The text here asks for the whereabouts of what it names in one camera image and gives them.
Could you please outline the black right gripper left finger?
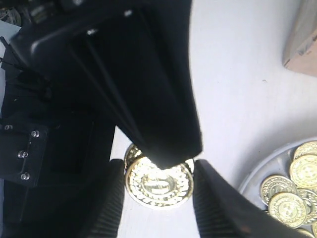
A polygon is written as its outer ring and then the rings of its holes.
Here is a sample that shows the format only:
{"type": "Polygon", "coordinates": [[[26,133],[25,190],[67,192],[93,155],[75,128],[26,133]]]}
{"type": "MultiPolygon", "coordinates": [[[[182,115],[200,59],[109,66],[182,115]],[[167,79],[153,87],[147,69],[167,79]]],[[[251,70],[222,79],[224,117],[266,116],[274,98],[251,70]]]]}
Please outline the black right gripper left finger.
{"type": "Polygon", "coordinates": [[[86,237],[115,238],[124,202],[124,162],[113,159],[99,181],[96,200],[86,221],[86,237]]]}

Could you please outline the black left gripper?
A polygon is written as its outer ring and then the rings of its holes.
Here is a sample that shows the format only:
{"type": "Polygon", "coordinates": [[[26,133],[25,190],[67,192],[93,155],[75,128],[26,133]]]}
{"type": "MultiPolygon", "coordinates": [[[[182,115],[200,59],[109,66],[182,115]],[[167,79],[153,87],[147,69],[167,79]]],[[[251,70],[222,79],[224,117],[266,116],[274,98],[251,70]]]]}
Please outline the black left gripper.
{"type": "Polygon", "coordinates": [[[0,119],[3,223],[83,221],[102,212],[114,125],[71,54],[108,3],[86,0],[1,38],[8,78],[0,119]]]}

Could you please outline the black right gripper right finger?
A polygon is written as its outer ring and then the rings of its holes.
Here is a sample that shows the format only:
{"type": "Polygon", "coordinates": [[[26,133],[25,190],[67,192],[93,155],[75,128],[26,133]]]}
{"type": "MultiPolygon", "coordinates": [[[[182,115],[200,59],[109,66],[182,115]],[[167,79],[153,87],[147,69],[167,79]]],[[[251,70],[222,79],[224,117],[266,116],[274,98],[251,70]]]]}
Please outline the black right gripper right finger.
{"type": "Polygon", "coordinates": [[[293,229],[256,207],[206,160],[194,169],[193,206],[202,238],[293,238],[293,229]]]}

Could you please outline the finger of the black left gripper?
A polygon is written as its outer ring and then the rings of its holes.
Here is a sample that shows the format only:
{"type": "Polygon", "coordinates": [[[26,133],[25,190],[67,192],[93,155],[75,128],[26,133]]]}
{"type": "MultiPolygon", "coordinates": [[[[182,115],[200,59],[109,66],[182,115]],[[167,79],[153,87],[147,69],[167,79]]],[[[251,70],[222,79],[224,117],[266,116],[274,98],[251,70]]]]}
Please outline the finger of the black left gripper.
{"type": "Polygon", "coordinates": [[[31,4],[29,65],[85,83],[159,167],[202,151],[189,66],[189,0],[43,0],[31,4]]]}

